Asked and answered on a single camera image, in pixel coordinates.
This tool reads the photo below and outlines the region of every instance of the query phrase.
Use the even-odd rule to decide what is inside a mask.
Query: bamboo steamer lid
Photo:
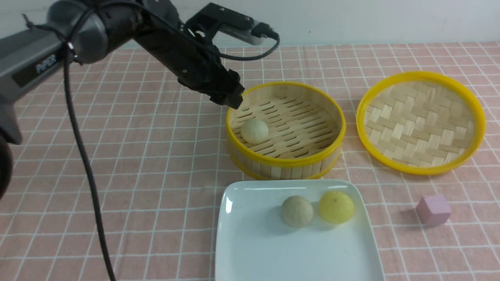
[[[441,174],[481,145],[486,121],[475,95],[457,81],[430,72],[388,77],[358,107],[359,138],[376,159],[396,170]]]

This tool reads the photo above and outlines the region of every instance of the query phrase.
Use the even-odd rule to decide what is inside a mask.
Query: table
[[[251,56],[260,47],[222,48]],[[284,46],[258,61],[226,61],[246,88],[310,84],[342,107],[342,157],[325,178],[360,190],[387,281],[500,280],[500,44],[498,42]],[[403,71],[448,75],[484,106],[487,131],[465,165],[412,176],[372,158],[357,137],[356,108],[369,87]],[[72,65],[81,133],[97,180],[119,280],[214,280],[225,187],[250,180],[226,149],[226,108],[181,87],[142,49]],[[85,172],[59,72],[16,104],[24,141],[0,202],[3,281],[106,280]],[[421,196],[444,194],[448,223],[422,227]]]

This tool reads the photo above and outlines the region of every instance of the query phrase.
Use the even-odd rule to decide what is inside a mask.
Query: cable plug
[[[276,33],[269,24],[264,23],[264,22],[259,22],[257,26],[255,26],[251,30],[252,36],[258,37],[258,38],[271,38],[274,40],[278,40],[280,36],[278,33]]]

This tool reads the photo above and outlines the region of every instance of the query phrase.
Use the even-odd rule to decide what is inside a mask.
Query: yellow rim
[[[235,134],[233,133],[233,130],[231,129],[231,123],[230,123],[231,114],[235,110],[232,109],[232,108],[230,108],[227,111],[227,116],[226,116],[226,119],[225,119],[225,127],[226,127],[227,135],[229,136],[230,141],[236,146],[236,148],[239,151],[241,151],[243,154],[245,154],[245,156],[247,156],[251,160],[257,161],[257,162],[263,163],[263,164],[272,165],[272,166],[275,166],[275,167],[282,167],[282,168],[293,168],[293,167],[298,167],[298,166],[309,165],[309,164],[321,161],[321,160],[325,159],[326,157],[328,157],[330,154],[332,154],[335,151],[335,149],[339,147],[339,145],[341,144],[342,140],[344,139],[344,135],[346,134],[346,119],[344,118],[344,113],[342,112],[341,107],[335,102],[335,100],[333,98],[331,98],[329,95],[327,95],[323,91],[321,91],[321,90],[319,90],[319,89],[317,89],[317,88],[315,88],[313,86],[309,86],[309,85],[302,84],[302,83],[297,83],[297,82],[280,81],[280,82],[264,83],[264,84],[261,84],[261,85],[258,85],[258,86],[254,86],[254,87],[246,90],[243,93],[242,96],[244,97],[245,95],[247,95],[247,94],[249,94],[249,93],[251,93],[251,92],[253,92],[253,91],[255,91],[255,90],[259,89],[259,88],[269,87],[269,86],[276,86],[276,85],[295,85],[295,86],[305,87],[305,88],[308,88],[309,90],[313,90],[313,91],[317,92],[318,94],[323,95],[332,104],[334,104],[335,107],[337,108],[338,112],[339,112],[340,119],[342,121],[341,122],[340,133],[338,134],[338,137],[336,138],[336,140],[332,144],[330,144],[330,146],[328,146],[327,148],[323,149],[321,152],[316,153],[316,154],[311,155],[311,156],[304,157],[304,158],[298,158],[298,159],[277,159],[277,158],[272,158],[272,157],[264,156],[262,154],[255,153],[252,150],[248,149],[246,146],[243,145],[243,143],[241,143],[236,138]]]
[[[258,175],[256,173],[252,172],[251,170],[247,169],[246,167],[244,167],[240,162],[238,162],[236,160],[233,153],[231,152],[231,149],[229,149],[229,154],[230,154],[230,157],[231,157],[232,161],[234,162],[234,164],[247,176],[249,176],[255,180],[259,180],[259,181],[272,181],[271,178],[265,178],[261,175]],[[342,153],[339,153],[337,156],[335,156],[335,159],[333,159],[333,162],[331,163],[331,165],[326,167],[326,169],[324,171],[322,171],[318,174],[315,174],[313,176],[310,176],[310,177],[301,178],[301,180],[315,180],[315,179],[319,179],[319,178],[323,177],[324,175],[328,174],[328,172],[330,172],[334,168],[334,166],[337,163],[337,160],[339,159],[339,156],[341,154]]]
[[[369,141],[367,137],[364,122],[365,112],[368,105],[382,90],[398,83],[411,81],[434,82],[448,88],[449,90],[454,91],[465,101],[473,114],[475,124],[474,138],[472,139],[470,146],[464,151],[464,153],[462,153],[462,155],[460,155],[457,159],[451,161],[450,163],[436,167],[412,167],[404,165],[384,156],[379,150],[377,150],[377,148]],[[370,90],[368,90],[357,108],[356,127],[359,138],[361,139],[361,142],[363,143],[366,150],[368,150],[371,155],[373,155],[377,160],[384,163],[385,165],[398,171],[414,175],[437,175],[448,172],[460,166],[474,154],[474,152],[479,148],[481,142],[483,141],[486,131],[486,119],[481,104],[467,87],[455,81],[454,79],[451,79],[442,74],[426,71],[414,71],[390,76],[378,82]]]

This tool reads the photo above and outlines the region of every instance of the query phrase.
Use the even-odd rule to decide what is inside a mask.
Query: robotic arm
[[[279,44],[269,25],[213,3],[183,23],[170,0],[58,0],[44,26],[49,29],[29,28],[0,39],[0,198],[12,173],[7,143],[18,145],[23,139],[13,104],[63,67],[66,44],[78,63],[92,64],[135,40],[180,84],[235,109],[243,101],[244,88],[239,74],[225,69],[221,58],[256,60]],[[257,57],[232,57],[212,43],[218,31],[252,45],[269,37],[276,45]]]

